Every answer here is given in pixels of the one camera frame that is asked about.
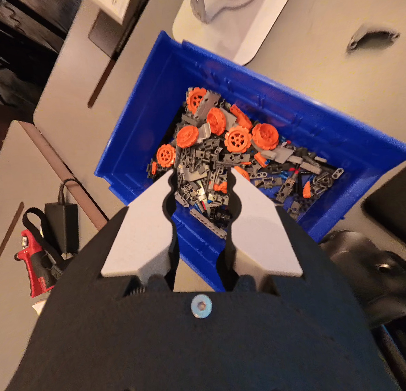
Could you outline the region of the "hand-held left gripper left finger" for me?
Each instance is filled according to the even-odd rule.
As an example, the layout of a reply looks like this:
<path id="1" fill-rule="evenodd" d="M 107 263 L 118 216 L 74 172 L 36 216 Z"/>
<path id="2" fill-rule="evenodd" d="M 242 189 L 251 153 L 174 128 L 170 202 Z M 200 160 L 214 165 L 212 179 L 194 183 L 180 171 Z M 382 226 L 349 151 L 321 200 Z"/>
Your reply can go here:
<path id="1" fill-rule="evenodd" d="M 146 285 L 153 275 L 162 275 L 174 289 L 180 251 L 172 215 L 176 210 L 175 170 L 164 173 L 127 208 L 111 246 L 103 277 L 136 276 Z"/>

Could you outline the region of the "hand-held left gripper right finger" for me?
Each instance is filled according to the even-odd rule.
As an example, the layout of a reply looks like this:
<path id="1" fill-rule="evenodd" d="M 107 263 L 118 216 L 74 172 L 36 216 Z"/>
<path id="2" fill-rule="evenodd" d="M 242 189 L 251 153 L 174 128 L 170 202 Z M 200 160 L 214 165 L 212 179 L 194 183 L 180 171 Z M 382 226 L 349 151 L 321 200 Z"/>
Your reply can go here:
<path id="1" fill-rule="evenodd" d="M 267 289 L 270 277 L 303 276 L 276 205 L 236 168 L 227 172 L 226 244 L 218 256 L 218 275 L 232 291 L 241 276 L 250 276 L 256 290 Z"/>

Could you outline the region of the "pile of toy block pieces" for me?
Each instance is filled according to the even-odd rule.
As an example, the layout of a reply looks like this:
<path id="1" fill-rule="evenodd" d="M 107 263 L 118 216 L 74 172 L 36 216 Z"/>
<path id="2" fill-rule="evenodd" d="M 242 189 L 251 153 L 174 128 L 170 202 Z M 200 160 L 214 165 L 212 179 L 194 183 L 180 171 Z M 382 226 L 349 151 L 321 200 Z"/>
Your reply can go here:
<path id="1" fill-rule="evenodd" d="M 147 165 L 147 177 L 177 173 L 175 199 L 225 239 L 231 219 L 228 171 L 234 169 L 284 207 L 294 220 L 303 216 L 344 169 L 280 135 L 269 123 L 252 120 L 220 94 L 190 87 L 171 141 L 164 140 Z"/>

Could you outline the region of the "blue parts bin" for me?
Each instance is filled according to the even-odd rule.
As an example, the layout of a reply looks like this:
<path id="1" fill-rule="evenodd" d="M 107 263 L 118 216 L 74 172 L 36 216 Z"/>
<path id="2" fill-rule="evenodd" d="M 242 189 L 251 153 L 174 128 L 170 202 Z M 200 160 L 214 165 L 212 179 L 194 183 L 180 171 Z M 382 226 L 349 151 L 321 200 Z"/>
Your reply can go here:
<path id="1" fill-rule="evenodd" d="M 170 141 L 189 87 L 236 104 L 254 121 L 272 124 L 344 173 L 320 199 L 306 201 L 297 222 L 320 241 L 387 171 L 403 163 L 405 144 L 266 76 L 161 31 L 124 107 L 95 175 L 124 205 L 153 180 L 147 165 Z"/>

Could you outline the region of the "black power adapter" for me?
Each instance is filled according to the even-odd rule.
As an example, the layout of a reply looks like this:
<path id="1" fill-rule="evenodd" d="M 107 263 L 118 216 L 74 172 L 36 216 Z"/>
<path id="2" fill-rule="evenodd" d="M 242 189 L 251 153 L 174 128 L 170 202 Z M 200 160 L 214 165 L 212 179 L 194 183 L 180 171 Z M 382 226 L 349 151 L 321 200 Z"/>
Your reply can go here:
<path id="1" fill-rule="evenodd" d="M 64 180 L 59 187 L 57 202 L 46 203 L 44 210 L 61 253 L 76 254 L 79 250 L 78 205 L 65 199 L 64 188 L 68 182 L 79 183 L 75 178 Z"/>

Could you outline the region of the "red black hand tool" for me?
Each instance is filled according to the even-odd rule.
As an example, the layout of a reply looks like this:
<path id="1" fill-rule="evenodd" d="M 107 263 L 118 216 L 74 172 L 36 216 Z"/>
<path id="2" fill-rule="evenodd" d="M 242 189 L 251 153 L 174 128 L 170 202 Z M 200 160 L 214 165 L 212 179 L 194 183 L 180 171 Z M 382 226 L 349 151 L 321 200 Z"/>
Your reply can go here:
<path id="1" fill-rule="evenodd" d="M 48 254 L 27 229 L 21 231 L 21 245 L 22 249 L 14 255 L 14 259 L 25 263 L 30 297 L 35 298 L 53 289 L 57 280 L 52 275 L 52 262 Z"/>

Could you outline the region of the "small grey block panel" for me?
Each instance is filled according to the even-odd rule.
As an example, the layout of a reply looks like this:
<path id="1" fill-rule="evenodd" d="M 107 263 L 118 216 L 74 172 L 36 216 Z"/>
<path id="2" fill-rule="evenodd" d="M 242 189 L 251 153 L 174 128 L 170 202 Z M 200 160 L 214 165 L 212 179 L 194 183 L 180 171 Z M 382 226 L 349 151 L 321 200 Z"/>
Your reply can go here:
<path id="1" fill-rule="evenodd" d="M 394 28 L 370 23 L 362 24 L 351 36 L 346 53 L 358 50 L 381 50 L 391 47 L 401 36 Z"/>

